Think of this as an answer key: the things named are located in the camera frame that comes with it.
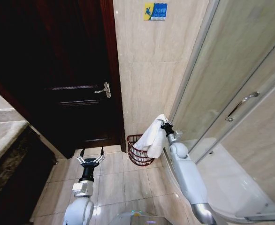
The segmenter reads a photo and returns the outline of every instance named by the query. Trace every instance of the shower door handle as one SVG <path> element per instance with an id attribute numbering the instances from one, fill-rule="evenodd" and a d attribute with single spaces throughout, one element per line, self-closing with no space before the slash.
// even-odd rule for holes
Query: shower door handle
<path id="1" fill-rule="evenodd" d="M 256 92 L 253 92 L 251 93 L 250 95 L 244 97 L 242 99 L 242 101 L 240 101 L 236 107 L 230 112 L 230 114 L 228 114 L 228 116 L 225 118 L 226 121 L 228 122 L 232 122 L 234 120 L 234 117 L 233 117 L 233 113 L 239 108 L 241 107 L 245 102 L 247 102 L 250 98 L 255 98 L 259 95 L 259 93 L 256 91 Z"/>

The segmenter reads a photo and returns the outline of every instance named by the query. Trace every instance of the marble countertop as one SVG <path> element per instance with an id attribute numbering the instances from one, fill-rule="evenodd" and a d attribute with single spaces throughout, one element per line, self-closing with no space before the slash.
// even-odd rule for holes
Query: marble countertop
<path id="1" fill-rule="evenodd" d="M 26 121 L 0 123 L 0 158 L 27 126 Z"/>

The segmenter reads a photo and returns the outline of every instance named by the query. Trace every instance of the door handle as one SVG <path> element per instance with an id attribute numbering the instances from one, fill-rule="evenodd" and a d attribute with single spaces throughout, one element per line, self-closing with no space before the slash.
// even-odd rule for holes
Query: door handle
<path id="1" fill-rule="evenodd" d="M 256 91 L 256 92 L 253 92 L 251 93 L 250 95 L 244 97 L 242 99 L 242 101 L 240 101 L 236 107 L 230 112 L 230 114 L 228 114 L 228 116 L 225 118 L 226 121 L 228 122 L 232 122 L 234 120 L 234 117 L 233 117 L 233 113 L 239 108 L 241 107 L 241 105 L 243 105 L 245 102 L 247 102 L 250 98 L 256 98 L 257 96 L 259 95 L 259 93 Z"/>
<path id="2" fill-rule="evenodd" d="M 104 89 L 96 90 L 95 93 L 98 94 L 98 93 L 101 93 L 101 92 L 104 92 L 104 91 L 106 92 L 106 97 L 110 98 L 111 93 L 110 93 L 109 83 L 107 83 L 107 82 L 104 83 Z"/>

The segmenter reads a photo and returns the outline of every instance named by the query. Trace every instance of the door lever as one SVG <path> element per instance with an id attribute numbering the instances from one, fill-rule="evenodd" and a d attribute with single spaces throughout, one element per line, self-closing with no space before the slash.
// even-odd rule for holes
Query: door lever
<path id="1" fill-rule="evenodd" d="M 101 92 L 104 92 L 104 91 L 106 92 L 106 97 L 110 98 L 111 93 L 110 93 L 109 83 L 107 83 L 107 82 L 104 83 L 104 89 L 96 90 L 95 93 L 98 94 L 98 93 L 101 93 Z"/>

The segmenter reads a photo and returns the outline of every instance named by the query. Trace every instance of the shower enclosure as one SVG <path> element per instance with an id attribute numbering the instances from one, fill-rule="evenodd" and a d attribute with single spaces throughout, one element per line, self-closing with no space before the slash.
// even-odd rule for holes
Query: shower enclosure
<path id="1" fill-rule="evenodd" d="M 212 208 L 275 221 L 275 0 L 211 0 L 171 113 Z"/>

